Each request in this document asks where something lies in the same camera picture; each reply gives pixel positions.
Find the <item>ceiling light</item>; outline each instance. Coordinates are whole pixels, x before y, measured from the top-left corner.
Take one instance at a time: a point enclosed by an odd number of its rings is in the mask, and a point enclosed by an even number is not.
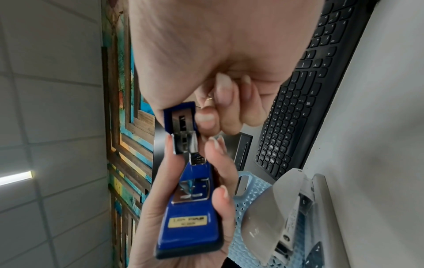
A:
[[[10,176],[0,177],[0,186],[5,185],[5,184],[9,184],[9,183],[13,183],[13,182],[17,182],[17,181],[23,181],[23,180],[31,179],[31,178],[32,178],[31,171],[22,172],[22,173],[10,175]]]

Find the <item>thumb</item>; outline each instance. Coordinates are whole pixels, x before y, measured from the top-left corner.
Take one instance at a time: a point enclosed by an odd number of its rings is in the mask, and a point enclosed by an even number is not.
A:
[[[228,248],[233,240],[235,231],[235,206],[224,185],[216,188],[212,194],[212,205],[222,218],[224,246],[222,251],[228,254]]]
[[[162,215],[165,212],[169,198],[177,187],[184,170],[185,162],[182,155],[174,155],[172,137],[165,137],[165,154],[160,164],[150,194],[143,204],[143,213],[150,216]]]

